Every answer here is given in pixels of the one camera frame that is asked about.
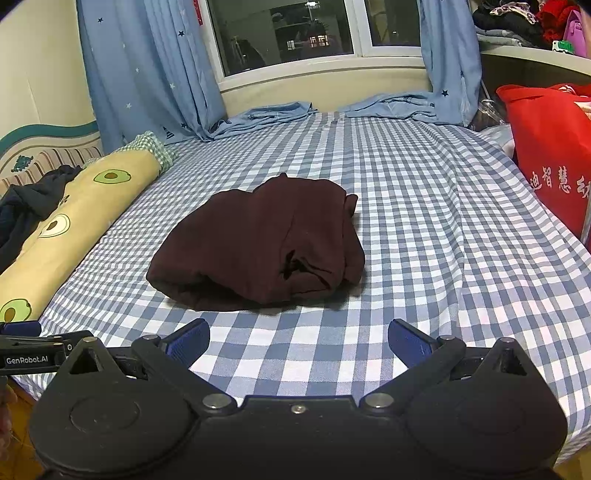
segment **green checkered fabric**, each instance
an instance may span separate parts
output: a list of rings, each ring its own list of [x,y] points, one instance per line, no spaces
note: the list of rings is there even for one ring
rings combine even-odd
[[[175,157],[177,154],[171,155],[164,144],[158,140],[158,137],[154,134],[154,132],[146,132],[143,134],[138,135],[135,137],[135,140],[129,142],[127,145],[124,145],[121,148],[115,150],[115,152],[124,152],[128,150],[147,150],[149,151],[160,163],[160,175],[162,175],[165,171],[167,171],[170,167],[173,166]],[[88,165],[99,161],[100,158],[93,158],[89,160],[85,165],[86,168]]]

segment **blue and white checkered fabric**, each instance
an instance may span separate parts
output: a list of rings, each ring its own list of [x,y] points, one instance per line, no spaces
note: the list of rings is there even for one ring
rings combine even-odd
[[[57,292],[41,319],[44,334],[89,329],[108,346],[129,345],[202,316],[211,344],[192,370],[239,401],[248,394],[359,399],[405,370],[387,344],[394,317],[472,346],[514,336],[568,417],[563,458],[590,438],[591,255],[498,147],[459,127],[317,114],[185,142],[178,152],[177,164]],[[216,192],[252,190],[281,172],[330,179],[359,196],[354,220],[366,275],[349,298],[193,312],[146,282],[154,252],[189,212]],[[39,396],[49,379],[20,381]]]

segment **chinese character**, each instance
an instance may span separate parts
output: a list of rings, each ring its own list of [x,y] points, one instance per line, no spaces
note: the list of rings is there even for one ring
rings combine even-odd
[[[550,170],[550,167],[542,167],[542,170],[544,170],[544,176],[542,179],[546,181],[548,187],[552,188],[552,179],[550,178],[550,173],[552,173],[552,171]]]
[[[540,185],[540,179],[538,178],[538,174],[534,171],[531,174],[533,175],[533,177],[530,178],[531,187],[534,189],[534,191],[540,190],[542,188],[542,185]]]
[[[565,193],[570,193],[570,185],[567,185],[566,167],[558,167],[558,179],[560,180],[559,188]]]
[[[577,185],[579,186],[577,192],[582,193],[584,199],[587,198],[589,196],[589,190],[591,190],[591,181],[585,185],[585,177],[581,176],[581,178],[577,180]]]

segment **white window frame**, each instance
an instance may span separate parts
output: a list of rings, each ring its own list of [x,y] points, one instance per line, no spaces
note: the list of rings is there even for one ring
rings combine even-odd
[[[352,54],[291,61],[226,76],[213,30],[208,0],[199,0],[203,19],[202,37],[220,90],[225,92],[253,83],[314,72],[376,67],[424,67],[421,47],[374,47],[369,32],[365,0],[344,0],[344,2],[353,45]]]

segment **purple bag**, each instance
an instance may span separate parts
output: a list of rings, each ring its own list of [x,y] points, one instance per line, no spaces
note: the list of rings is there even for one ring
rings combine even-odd
[[[563,40],[568,40],[574,47],[574,54],[579,57],[587,57],[587,45],[583,33],[583,23],[581,13],[571,10],[569,18],[566,21],[566,30],[564,30]]]

